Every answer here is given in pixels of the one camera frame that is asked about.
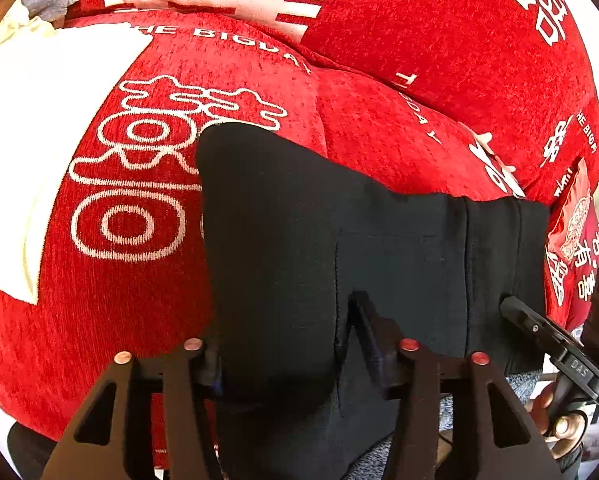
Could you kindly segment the person's right hand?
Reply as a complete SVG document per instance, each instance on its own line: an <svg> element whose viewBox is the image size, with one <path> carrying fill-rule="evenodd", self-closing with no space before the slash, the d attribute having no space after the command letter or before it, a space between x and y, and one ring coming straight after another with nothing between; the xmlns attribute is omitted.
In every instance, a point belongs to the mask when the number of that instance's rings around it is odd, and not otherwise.
<svg viewBox="0 0 599 480"><path fill-rule="evenodd" d="M587 429L587 419L583 414L575 412L551 417L549 409L554 404L554 389L555 382L550 382L526 407L552 457L559 460L580 444Z"/></svg>

